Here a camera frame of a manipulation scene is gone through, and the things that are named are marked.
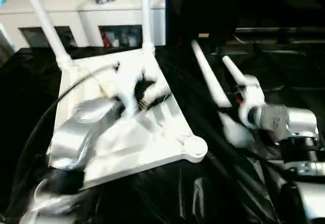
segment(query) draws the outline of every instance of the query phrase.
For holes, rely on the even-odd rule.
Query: black cable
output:
[[[28,146],[31,144],[31,142],[33,141],[34,137],[36,136],[37,132],[39,131],[44,119],[46,118],[46,116],[56,107],[56,105],[64,98],[66,97],[75,87],[77,87],[78,85],[80,85],[81,83],[85,82],[86,80],[88,80],[89,78],[91,78],[92,76],[107,70],[107,69],[111,69],[113,66],[112,65],[108,65],[102,68],[99,68],[97,70],[95,70],[94,72],[86,75],[85,77],[81,78],[80,80],[78,80],[77,82],[75,82],[70,88],[68,88],[61,96],[59,96],[59,98],[57,98],[49,107],[48,109],[43,113],[43,115],[41,116],[41,118],[38,120],[36,126],[34,127],[33,131],[31,132],[31,134],[29,135],[29,138],[27,139],[25,146],[21,152],[21,156],[18,160],[18,164],[17,164],[17,168],[16,168],[16,174],[14,177],[14,183],[13,183],[13,188],[12,188],[12,194],[13,197],[11,197],[9,206],[7,208],[7,211],[10,209],[10,207],[13,204],[13,200],[16,199],[16,195],[19,194],[19,188],[21,187],[21,185],[24,183],[24,181],[22,180],[19,185],[17,183],[18,181],[18,176],[20,176],[21,171],[24,170],[24,167],[22,167],[22,163],[23,163],[23,156],[25,151],[27,150]]]

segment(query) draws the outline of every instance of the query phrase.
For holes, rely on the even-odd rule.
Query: black fabric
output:
[[[258,78],[266,101],[308,108],[318,120],[323,142],[325,73],[323,47],[223,47],[245,74]],[[73,58],[110,53],[105,48],[70,50]],[[108,182],[91,191],[81,222],[89,223],[281,223],[276,211],[277,173],[241,154],[226,142],[203,76],[190,47],[157,47],[156,58],[194,134],[204,138],[209,152],[198,164],[179,161]],[[231,101],[236,87],[217,55],[207,59]],[[54,126],[53,112],[27,149],[22,191],[11,193],[22,147],[42,113],[57,98],[61,73],[50,50],[22,49],[0,69],[3,120],[0,213],[16,223],[30,190],[46,171],[45,152]],[[279,149],[254,132],[252,150],[279,159]],[[21,197],[9,206],[12,194]]]

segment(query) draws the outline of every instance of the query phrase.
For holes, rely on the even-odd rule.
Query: cabinet door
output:
[[[153,9],[152,34],[155,45],[164,45],[166,35],[165,10]],[[141,10],[84,11],[80,18],[90,46],[141,47]]]
[[[63,44],[69,44],[68,47],[89,46],[78,12],[49,13],[49,16]],[[35,13],[2,14],[0,23],[18,49],[48,46],[41,23]]]

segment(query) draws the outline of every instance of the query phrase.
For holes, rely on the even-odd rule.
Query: white shelf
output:
[[[141,0],[116,0],[97,5],[95,0],[41,0],[47,12],[140,10]],[[151,9],[165,9],[165,0],[150,0]],[[29,0],[7,0],[0,14],[33,13]]]

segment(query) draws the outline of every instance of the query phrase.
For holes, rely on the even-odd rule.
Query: red object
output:
[[[101,36],[102,36],[102,40],[104,43],[104,47],[112,47],[111,46],[111,42],[109,41],[109,39],[106,37],[106,33],[104,30],[101,29]]]

